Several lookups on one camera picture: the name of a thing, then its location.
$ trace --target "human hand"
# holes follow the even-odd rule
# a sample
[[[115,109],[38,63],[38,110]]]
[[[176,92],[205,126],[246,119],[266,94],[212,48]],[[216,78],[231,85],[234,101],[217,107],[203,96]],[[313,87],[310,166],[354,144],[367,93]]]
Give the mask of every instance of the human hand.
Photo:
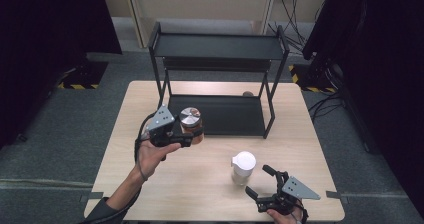
[[[266,213],[274,219],[275,224],[298,224],[302,220],[302,210],[296,206],[293,208],[291,214],[285,216],[273,209],[268,209]]]
[[[164,147],[155,147],[149,140],[141,143],[138,150],[137,166],[141,172],[143,181],[153,175],[156,167],[166,154],[174,152],[181,147],[180,143],[169,144]]]

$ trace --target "black shelf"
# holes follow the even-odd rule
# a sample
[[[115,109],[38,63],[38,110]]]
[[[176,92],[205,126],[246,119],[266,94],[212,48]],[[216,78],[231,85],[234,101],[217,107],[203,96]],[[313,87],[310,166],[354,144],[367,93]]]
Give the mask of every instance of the black shelf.
[[[272,98],[284,68],[289,48],[281,26],[275,36],[164,33],[156,23],[149,40],[149,53],[159,92],[158,108],[169,93],[168,109],[174,115],[187,107],[202,113],[207,135],[263,136],[275,119]],[[156,58],[162,58],[165,79],[159,78]],[[279,61],[272,87],[268,71]],[[173,94],[169,71],[231,71],[263,73],[257,96]],[[270,120],[265,126],[261,96],[265,93]]]

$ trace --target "forearm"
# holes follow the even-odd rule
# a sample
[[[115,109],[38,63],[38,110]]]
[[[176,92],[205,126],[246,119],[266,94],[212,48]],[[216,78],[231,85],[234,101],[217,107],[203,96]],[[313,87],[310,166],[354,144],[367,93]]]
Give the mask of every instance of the forearm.
[[[143,183],[139,169],[134,166],[127,178],[106,201],[106,204],[117,211],[123,209],[137,194]]]

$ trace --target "shelf top tier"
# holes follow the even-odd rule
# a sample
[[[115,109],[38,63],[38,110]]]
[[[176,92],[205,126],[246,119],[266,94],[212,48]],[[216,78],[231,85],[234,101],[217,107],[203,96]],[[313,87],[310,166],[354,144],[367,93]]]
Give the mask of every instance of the shelf top tier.
[[[168,58],[283,60],[277,36],[160,33],[154,55]]]

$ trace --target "person's left hand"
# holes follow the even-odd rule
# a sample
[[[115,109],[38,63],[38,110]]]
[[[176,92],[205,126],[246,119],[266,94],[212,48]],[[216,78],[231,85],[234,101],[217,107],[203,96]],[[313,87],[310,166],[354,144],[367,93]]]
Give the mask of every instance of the person's left hand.
[[[145,177],[149,178],[166,154],[174,152],[181,147],[180,143],[169,144],[165,147],[155,147],[149,140],[141,143],[138,150],[137,165]]]

